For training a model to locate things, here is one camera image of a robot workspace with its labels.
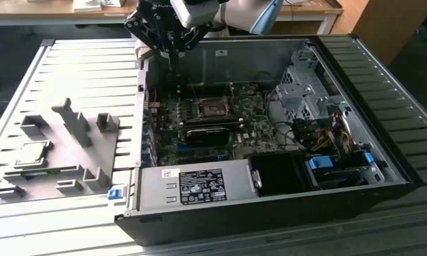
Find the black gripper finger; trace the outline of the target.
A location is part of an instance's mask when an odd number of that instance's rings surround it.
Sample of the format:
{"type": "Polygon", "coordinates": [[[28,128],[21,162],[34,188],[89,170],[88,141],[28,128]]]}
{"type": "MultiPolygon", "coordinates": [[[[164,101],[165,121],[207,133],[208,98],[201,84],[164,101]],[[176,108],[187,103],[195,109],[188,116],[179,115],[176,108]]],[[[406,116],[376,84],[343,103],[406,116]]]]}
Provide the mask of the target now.
{"type": "Polygon", "coordinates": [[[183,27],[180,22],[173,24],[173,75],[181,77],[179,71],[179,58],[184,56],[185,50],[192,50],[207,33],[212,30],[212,23],[208,22],[192,29],[183,27]]]}
{"type": "Polygon", "coordinates": [[[168,59],[168,68],[173,73],[173,48],[160,15],[147,20],[141,15],[132,15],[124,23],[125,29],[152,49],[159,50],[168,59]]]}

